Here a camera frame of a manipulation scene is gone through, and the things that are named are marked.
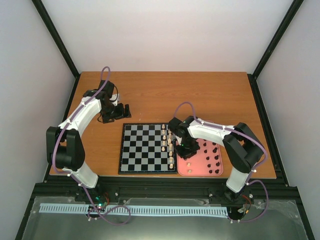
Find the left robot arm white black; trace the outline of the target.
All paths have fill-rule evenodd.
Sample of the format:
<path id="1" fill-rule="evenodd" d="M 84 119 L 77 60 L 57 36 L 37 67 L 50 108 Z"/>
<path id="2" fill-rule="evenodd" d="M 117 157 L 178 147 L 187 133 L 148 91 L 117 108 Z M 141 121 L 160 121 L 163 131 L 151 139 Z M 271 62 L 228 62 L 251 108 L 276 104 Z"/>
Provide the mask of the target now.
<path id="1" fill-rule="evenodd" d="M 120 95 L 113 94 L 113 89 L 86 91 L 73 113 L 60 125 L 50 126 L 46 131 L 48 163 L 86 187 L 86 195 L 95 202 L 103 198 L 104 188 L 97 184 L 98 175 L 85 162 L 81 137 L 97 114 L 100 114 L 104 124 L 132 116 L 129 105 L 120 103 Z"/>

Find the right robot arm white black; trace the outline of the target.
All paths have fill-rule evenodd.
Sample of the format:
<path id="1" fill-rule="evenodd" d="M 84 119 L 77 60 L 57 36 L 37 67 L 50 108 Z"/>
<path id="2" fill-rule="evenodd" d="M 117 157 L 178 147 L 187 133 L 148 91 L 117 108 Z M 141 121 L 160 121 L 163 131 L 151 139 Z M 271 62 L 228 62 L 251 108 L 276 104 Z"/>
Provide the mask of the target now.
<path id="1" fill-rule="evenodd" d="M 234 203 L 249 185 L 256 168 L 268 153 L 245 123 L 220 125 L 189 116 L 184 121 L 172 118 L 168 129 L 175 137 L 172 145 L 176 152 L 178 172 L 183 176 L 220 175 L 220 147 L 227 153 L 232 170 L 224 190 L 219 194 Z"/>

